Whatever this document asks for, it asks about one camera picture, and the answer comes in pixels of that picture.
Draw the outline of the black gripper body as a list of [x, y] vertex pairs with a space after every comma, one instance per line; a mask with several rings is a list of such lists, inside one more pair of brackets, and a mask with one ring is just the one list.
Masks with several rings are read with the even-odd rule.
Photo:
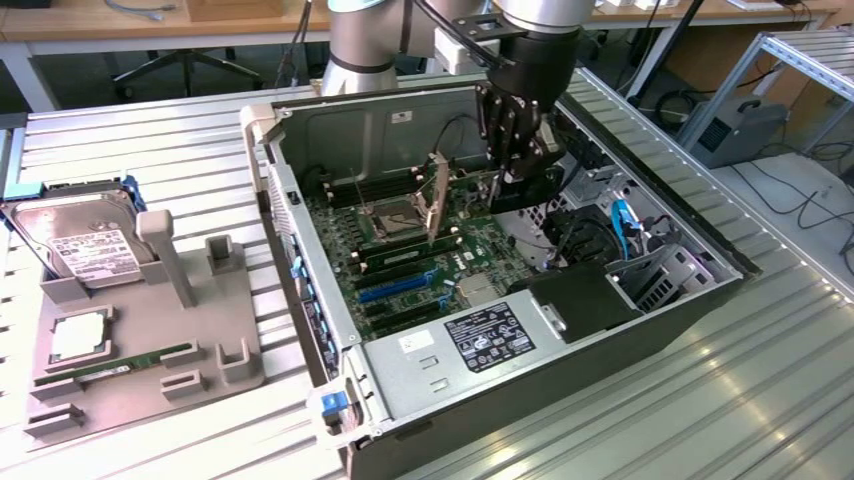
[[535, 101], [542, 112], [552, 110], [571, 81], [580, 40], [582, 28], [563, 34], [516, 32], [499, 39], [499, 54], [510, 64], [487, 73], [491, 93], [484, 101], [486, 119], [500, 95]]

